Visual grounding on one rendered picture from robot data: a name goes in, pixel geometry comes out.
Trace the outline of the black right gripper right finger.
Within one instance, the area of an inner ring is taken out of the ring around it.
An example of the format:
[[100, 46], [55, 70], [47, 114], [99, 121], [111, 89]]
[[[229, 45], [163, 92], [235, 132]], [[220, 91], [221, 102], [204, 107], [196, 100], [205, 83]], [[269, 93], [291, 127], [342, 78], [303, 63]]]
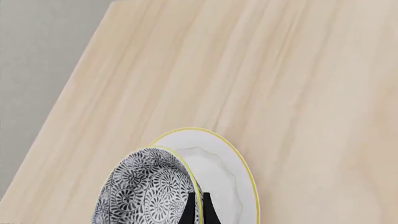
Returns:
[[221, 224], [208, 192], [203, 193], [203, 218], [204, 224]]

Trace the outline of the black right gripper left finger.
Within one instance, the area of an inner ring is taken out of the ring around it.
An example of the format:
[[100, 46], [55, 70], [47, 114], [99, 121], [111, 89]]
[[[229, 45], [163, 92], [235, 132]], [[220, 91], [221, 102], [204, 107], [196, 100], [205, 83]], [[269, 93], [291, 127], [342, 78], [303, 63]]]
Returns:
[[190, 192], [178, 224], [195, 224], [195, 193]]

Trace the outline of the black patterned bowl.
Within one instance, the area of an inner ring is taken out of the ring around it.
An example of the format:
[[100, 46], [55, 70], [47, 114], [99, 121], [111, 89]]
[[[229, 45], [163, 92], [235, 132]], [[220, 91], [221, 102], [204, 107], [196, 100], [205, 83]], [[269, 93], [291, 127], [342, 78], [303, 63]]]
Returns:
[[203, 192], [187, 163], [164, 147], [129, 154], [110, 173], [91, 224], [178, 224], [194, 194], [193, 224], [205, 224]]

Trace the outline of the white plate with yellow rim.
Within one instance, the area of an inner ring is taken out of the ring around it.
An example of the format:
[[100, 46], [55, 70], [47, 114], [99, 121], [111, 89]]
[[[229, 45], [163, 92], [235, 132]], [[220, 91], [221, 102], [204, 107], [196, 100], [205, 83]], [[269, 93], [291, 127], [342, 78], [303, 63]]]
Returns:
[[256, 183], [239, 151], [225, 138], [204, 128], [178, 128], [152, 142], [175, 151], [208, 192], [221, 224], [261, 224]]

